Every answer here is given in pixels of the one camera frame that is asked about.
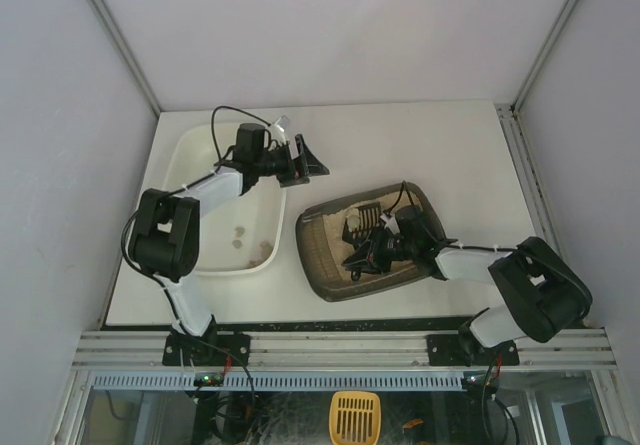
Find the black litter scoop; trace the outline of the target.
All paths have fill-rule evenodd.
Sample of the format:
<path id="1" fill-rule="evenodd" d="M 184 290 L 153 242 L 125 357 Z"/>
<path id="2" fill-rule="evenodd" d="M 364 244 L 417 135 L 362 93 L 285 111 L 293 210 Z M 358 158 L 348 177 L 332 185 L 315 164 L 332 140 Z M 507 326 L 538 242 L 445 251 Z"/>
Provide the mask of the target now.
<path id="1" fill-rule="evenodd" d="M 347 226 L 345 225 L 345 220 L 344 220 L 341 239 L 344 243 L 351 245 L 355 251 L 363 242 L 367 240 L 370 233 L 375 228 L 381 227 L 380 216 L 381 216 L 382 210 L 379 202 L 371 202 L 364 205 L 352 207 L 350 209 L 353 209 L 353 208 L 357 208 L 359 210 L 361 226 L 356 230 L 350 231 L 347 229 Z M 361 279 L 363 274 L 370 274 L 370 275 L 381 274 L 381 273 L 358 273 L 358 272 L 349 272 L 349 273 L 350 273 L 350 279 L 353 282 L 358 282 Z"/>

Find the dark brown litter box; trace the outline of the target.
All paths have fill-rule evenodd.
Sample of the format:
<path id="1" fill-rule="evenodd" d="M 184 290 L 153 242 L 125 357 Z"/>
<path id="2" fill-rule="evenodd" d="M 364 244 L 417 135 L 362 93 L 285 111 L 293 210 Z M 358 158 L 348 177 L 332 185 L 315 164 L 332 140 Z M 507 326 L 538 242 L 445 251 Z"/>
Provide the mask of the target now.
<path id="1" fill-rule="evenodd" d="M 379 202 L 382 212 L 392 208 L 397 212 L 411 204 L 423 209 L 429 219 L 432 233 L 444 235 L 444 228 L 431 203 L 421 188 L 409 182 L 408 193 L 399 197 L 399 183 L 330 200 L 305 210 L 295 225 L 296 244 L 306 278 L 321 299 L 340 302 L 381 293 L 419 281 L 431 275 L 411 261 L 395 262 L 386 274 L 363 274 L 358 282 L 350 279 L 342 262 L 354 251 L 341 239 L 347 210 L 371 202 Z"/>

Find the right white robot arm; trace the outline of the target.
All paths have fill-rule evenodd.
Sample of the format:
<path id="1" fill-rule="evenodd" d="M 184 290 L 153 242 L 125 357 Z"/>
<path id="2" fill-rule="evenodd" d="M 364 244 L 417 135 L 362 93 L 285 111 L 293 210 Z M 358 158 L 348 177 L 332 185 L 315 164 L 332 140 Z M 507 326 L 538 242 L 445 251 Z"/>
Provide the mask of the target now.
<path id="1" fill-rule="evenodd" d="M 467 354 L 521 338 L 546 343 L 585 318 L 593 303 L 584 282 L 543 239 L 531 236 L 514 247 L 463 245 L 415 205 L 383 214 L 342 265 L 358 280 L 362 274 L 386 274 L 399 261 L 438 280 L 496 286 L 502 304 L 478 312 L 459 329 Z"/>

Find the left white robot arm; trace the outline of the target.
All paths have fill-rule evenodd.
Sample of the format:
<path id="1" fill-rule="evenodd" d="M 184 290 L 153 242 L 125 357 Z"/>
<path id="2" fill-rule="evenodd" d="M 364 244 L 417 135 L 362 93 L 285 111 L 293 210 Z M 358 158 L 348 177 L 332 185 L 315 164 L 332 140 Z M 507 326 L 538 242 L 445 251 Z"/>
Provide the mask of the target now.
<path id="1" fill-rule="evenodd" d="M 202 219 L 247 194 L 263 177 L 274 177 L 286 188 L 330 173 L 301 134 L 289 139 L 280 121 L 273 127 L 280 134 L 276 143 L 269 141 L 265 126 L 240 124 L 235 143 L 211 172 L 174 191 L 145 190 L 123 228 L 120 247 L 125 262 L 159 285 L 173 327 L 186 336 L 205 337 L 214 323 L 195 273 Z"/>

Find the litter clump in scoop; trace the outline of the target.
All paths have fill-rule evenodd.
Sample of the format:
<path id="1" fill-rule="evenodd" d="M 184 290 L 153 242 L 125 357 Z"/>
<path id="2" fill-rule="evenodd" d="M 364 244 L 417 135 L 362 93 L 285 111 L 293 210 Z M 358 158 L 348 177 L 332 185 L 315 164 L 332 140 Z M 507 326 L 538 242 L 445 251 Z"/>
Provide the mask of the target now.
<path id="1" fill-rule="evenodd" d="M 357 208 L 349 209 L 347 211 L 345 225 L 350 231 L 356 230 L 361 226 L 360 213 Z"/>

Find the yellow litter scoop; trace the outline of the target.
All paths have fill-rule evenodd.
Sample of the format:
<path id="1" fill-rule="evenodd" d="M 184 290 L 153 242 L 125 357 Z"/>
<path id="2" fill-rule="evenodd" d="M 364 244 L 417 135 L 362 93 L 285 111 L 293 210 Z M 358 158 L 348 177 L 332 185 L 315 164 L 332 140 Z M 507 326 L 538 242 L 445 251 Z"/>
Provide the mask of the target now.
<path id="1" fill-rule="evenodd" d="M 376 393 L 355 390 L 334 393 L 329 410 L 333 445 L 375 445 L 381 424 L 381 401 Z"/>

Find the white plastic tray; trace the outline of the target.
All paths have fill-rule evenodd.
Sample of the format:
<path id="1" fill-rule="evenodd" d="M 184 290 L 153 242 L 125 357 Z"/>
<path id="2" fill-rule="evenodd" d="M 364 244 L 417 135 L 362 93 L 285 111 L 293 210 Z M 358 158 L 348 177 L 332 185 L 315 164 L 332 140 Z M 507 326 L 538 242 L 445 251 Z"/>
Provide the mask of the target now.
<path id="1" fill-rule="evenodd" d="M 172 191 L 213 170 L 217 154 L 210 127 L 204 123 L 186 131 L 172 149 L 160 189 Z M 245 195 L 222 204 L 201 220 L 201 241 L 195 271 L 200 276 L 233 275 L 248 271 L 250 260 L 266 263 L 274 257 L 280 239 L 286 190 L 274 177 L 262 178 Z M 245 234 L 235 235 L 236 227 Z M 236 249 L 232 241 L 239 239 Z M 269 242 L 270 254 L 260 244 Z"/>

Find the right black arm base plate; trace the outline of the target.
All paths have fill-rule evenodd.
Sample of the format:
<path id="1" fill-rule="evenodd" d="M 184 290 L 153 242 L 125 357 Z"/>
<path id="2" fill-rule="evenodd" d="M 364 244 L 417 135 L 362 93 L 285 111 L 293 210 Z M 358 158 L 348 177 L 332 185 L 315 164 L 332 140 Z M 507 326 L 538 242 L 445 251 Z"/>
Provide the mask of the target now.
<path id="1" fill-rule="evenodd" d="M 426 337 L 429 364 L 434 367 L 488 366 L 498 359 L 517 366 L 520 358 L 513 341 L 495 347 L 481 345 L 472 335 L 430 334 Z"/>

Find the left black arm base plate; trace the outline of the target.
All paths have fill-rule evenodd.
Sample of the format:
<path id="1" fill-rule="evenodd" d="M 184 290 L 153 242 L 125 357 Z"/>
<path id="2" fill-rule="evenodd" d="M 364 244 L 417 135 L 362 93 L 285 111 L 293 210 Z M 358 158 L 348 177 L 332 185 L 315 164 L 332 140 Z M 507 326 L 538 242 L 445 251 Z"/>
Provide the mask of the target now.
<path id="1" fill-rule="evenodd" d="M 171 332 L 164 344 L 162 364 L 167 367 L 247 365 L 250 350 L 251 337 L 244 333 L 217 335 L 206 342 L 204 338 Z"/>

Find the aluminium front rail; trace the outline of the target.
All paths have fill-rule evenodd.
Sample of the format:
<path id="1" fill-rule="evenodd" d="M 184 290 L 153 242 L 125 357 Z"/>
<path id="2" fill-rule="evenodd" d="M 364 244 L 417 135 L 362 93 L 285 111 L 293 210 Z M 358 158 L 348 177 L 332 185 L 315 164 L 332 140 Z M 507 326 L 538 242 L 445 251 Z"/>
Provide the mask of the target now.
<path id="1" fill-rule="evenodd" d="M 428 331 L 250 332 L 248 365 L 256 371 L 427 369 L 436 352 Z M 161 331 L 96 331 L 82 334 L 76 370 L 139 370 L 161 367 Z M 508 347 L 526 371 L 608 370 L 617 367 L 602 329 L 564 330 L 547 343 L 521 338 Z"/>

